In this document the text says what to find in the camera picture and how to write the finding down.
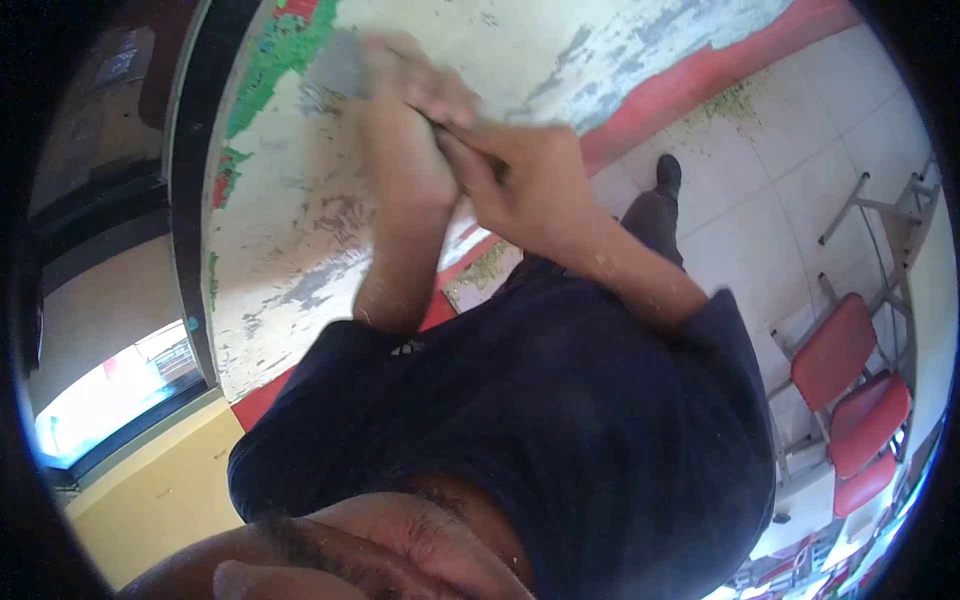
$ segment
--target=gray object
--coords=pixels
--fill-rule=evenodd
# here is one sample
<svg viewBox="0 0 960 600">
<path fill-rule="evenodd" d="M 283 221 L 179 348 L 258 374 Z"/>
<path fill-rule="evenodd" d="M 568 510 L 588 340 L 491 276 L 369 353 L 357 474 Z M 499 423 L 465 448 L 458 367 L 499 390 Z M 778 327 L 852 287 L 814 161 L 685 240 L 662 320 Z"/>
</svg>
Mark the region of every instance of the gray object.
<svg viewBox="0 0 960 600">
<path fill-rule="evenodd" d="M 343 29 L 333 32 L 307 68 L 303 89 L 324 110 L 344 98 L 367 98 L 367 73 L 360 37 Z"/>
</svg>

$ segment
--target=foot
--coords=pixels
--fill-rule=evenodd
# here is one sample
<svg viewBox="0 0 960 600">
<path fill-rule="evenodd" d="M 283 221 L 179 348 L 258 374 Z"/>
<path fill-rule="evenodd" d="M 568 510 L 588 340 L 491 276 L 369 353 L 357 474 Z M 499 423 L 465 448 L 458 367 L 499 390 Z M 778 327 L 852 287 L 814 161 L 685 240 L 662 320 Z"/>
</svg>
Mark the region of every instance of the foot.
<svg viewBox="0 0 960 600">
<path fill-rule="evenodd" d="M 680 162 L 673 155 L 661 156 L 657 161 L 657 191 L 676 202 L 682 174 Z"/>
</svg>

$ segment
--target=yellow wall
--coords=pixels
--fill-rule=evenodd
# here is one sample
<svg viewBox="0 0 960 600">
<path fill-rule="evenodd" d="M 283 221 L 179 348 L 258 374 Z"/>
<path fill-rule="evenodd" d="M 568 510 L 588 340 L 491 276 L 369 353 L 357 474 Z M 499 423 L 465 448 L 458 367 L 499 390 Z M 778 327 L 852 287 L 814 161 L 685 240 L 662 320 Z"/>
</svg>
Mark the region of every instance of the yellow wall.
<svg viewBox="0 0 960 600">
<path fill-rule="evenodd" d="M 194 541 L 243 524 L 227 458 L 243 429 L 217 389 L 196 413 L 137 449 L 65 512 L 106 580 L 121 588 Z"/>
</svg>

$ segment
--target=table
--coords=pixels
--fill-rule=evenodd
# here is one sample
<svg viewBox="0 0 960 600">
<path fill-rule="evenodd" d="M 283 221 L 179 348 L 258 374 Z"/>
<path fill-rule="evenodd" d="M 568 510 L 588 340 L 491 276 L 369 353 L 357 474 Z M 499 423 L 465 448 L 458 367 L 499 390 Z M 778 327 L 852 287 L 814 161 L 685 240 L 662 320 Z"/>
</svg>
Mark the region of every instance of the table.
<svg viewBox="0 0 960 600">
<path fill-rule="evenodd" d="M 924 239 L 906 268 L 915 351 L 913 414 L 904 462 L 947 410 L 957 343 L 957 268 L 947 203 L 941 191 Z"/>
</svg>

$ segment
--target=navy t-shirt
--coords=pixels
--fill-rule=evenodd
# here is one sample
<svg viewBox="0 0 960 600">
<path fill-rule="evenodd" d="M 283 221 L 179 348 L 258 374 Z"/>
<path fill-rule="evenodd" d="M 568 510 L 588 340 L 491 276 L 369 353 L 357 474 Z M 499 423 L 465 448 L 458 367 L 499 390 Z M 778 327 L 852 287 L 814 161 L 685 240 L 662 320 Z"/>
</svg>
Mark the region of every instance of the navy t-shirt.
<svg viewBox="0 0 960 600">
<path fill-rule="evenodd" d="M 230 454 L 245 520 L 442 471 L 490 494 L 541 599 L 700 598 L 770 521 L 766 396 L 732 294 L 679 334 L 546 274 L 412 339 L 329 325 Z"/>
</svg>

